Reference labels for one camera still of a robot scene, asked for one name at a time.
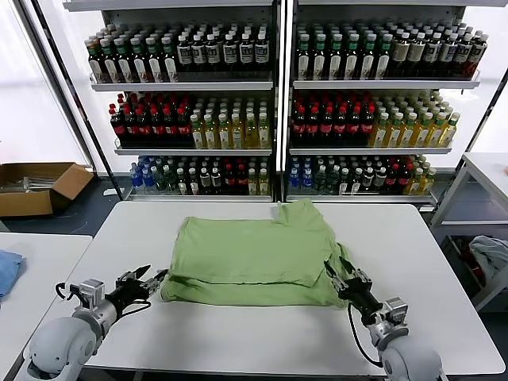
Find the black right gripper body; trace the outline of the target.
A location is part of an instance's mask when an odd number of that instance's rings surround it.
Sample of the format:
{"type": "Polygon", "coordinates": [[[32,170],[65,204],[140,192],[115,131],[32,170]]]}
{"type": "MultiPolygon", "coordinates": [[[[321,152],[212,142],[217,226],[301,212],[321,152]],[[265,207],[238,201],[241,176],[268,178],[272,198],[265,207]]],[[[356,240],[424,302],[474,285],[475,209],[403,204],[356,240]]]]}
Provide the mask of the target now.
{"type": "Polygon", "coordinates": [[[362,321],[374,321],[383,304],[371,293],[372,281],[346,279],[338,289],[339,298],[349,301],[361,314],[362,321]]]}

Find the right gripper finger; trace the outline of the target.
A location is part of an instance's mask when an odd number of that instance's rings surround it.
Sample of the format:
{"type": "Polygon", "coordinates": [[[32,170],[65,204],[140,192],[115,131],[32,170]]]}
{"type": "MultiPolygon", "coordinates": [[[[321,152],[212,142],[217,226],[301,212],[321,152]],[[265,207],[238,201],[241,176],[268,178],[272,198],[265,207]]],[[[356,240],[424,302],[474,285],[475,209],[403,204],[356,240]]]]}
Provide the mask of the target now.
{"type": "Polygon", "coordinates": [[[336,291],[339,298],[347,298],[348,297],[348,284],[341,279],[333,267],[330,265],[329,261],[326,260],[324,262],[326,274],[330,277],[331,283],[333,285],[334,290],[336,291]]]}
{"type": "Polygon", "coordinates": [[[360,268],[354,267],[354,265],[349,260],[346,260],[344,257],[340,258],[340,262],[341,262],[343,268],[345,269],[345,271],[351,277],[353,277],[354,279],[358,279],[362,283],[366,283],[369,286],[372,285],[371,279],[367,276],[367,274],[363,270],[361,270],[360,268]]]}

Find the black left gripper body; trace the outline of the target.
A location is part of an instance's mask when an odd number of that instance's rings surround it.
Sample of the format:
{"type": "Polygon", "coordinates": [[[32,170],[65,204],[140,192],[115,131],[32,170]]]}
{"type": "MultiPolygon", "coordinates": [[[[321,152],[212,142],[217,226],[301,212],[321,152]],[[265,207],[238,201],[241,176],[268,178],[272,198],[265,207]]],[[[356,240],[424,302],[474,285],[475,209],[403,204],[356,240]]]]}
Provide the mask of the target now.
{"type": "Polygon", "coordinates": [[[106,300],[110,302],[118,314],[134,314],[150,307],[149,298],[140,296],[141,288],[139,280],[126,283],[117,283],[116,288],[106,294],[106,300]]]}

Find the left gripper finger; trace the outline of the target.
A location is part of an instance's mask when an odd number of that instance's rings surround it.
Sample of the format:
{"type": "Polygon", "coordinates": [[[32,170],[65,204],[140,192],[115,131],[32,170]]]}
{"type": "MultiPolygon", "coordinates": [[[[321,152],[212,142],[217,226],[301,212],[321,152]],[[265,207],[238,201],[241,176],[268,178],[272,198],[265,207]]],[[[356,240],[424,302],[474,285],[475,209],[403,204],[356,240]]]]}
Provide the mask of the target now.
{"type": "Polygon", "coordinates": [[[141,266],[133,271],[127,271],[124,274],[120,275],[116,282],[117,283],[126,283],[132,280],[139,280],[151,267],[150,264],[141,266]]]}
{"type": "Polygon", "coordinates": [[[168,269],[159,270],[153,277],[140,283],[140,296],[142,298],[150,298],[157,290],[160,289],[161,283],[164,281],[168,269]]]}

